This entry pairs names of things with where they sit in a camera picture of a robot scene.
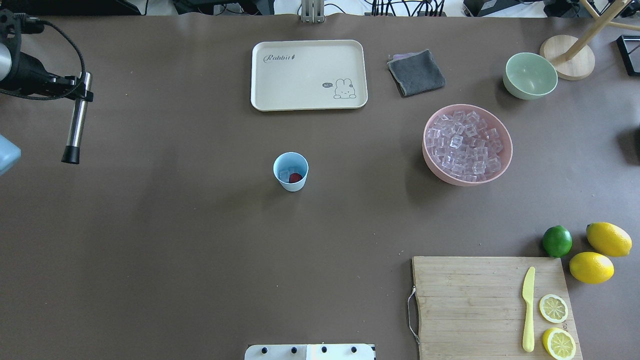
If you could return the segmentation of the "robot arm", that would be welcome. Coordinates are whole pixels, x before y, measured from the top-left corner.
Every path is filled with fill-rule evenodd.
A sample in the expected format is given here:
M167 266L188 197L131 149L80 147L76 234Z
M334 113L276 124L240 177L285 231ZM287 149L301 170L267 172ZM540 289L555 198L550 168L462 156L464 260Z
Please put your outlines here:
M46 27L55 30L75 51L80 75L62 76L48 71L41 60L22 51L23 35L42 34ZM80 48L54 23L26 13L3 9L0 13L2 98L31 101L67 99L74 102L70 130L61 162L80 164L83 129L87 107L94 101L93 75L87 70Z

